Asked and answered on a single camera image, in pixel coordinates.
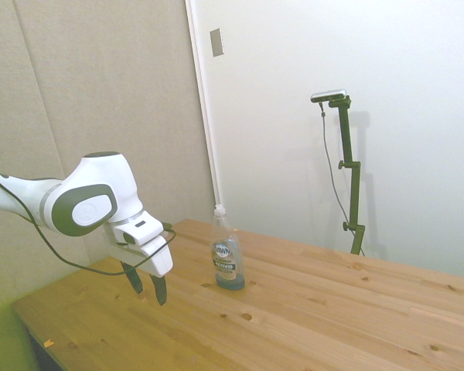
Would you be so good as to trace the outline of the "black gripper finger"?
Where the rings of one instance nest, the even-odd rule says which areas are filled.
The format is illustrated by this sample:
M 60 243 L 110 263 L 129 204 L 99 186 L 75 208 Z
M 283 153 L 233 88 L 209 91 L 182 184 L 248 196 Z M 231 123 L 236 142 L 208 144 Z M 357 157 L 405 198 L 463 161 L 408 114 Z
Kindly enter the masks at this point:
M 138 275 L 136 269 L 131 266 L 130 264 L 126 264 L 125 262 L 121 262 L 122 269 L 125 273 L 126 278 L 128 279 L 129 283 L 131 284 L 133 290 L 137 294 L 141 294 L 144 291 L 143 283 L 141 278 Z
M 155 296 L 156 296 L 157 302 L 160 305 L 164 305 L 167 302 L 167 285 L 166 285 L 165 277 L 164 276 L 158 277 L 158 276 L 151 274 L 150 278 L 154 285 Z

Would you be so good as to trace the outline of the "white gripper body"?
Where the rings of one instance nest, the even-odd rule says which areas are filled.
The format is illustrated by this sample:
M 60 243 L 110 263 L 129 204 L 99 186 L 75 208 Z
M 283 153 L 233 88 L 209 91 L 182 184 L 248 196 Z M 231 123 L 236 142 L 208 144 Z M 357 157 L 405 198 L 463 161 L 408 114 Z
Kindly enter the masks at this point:
M 162 277 L 173 267 L 162 224 L 154 227 L 144 223 L 104 224 L 108 253 L 126 264 Z

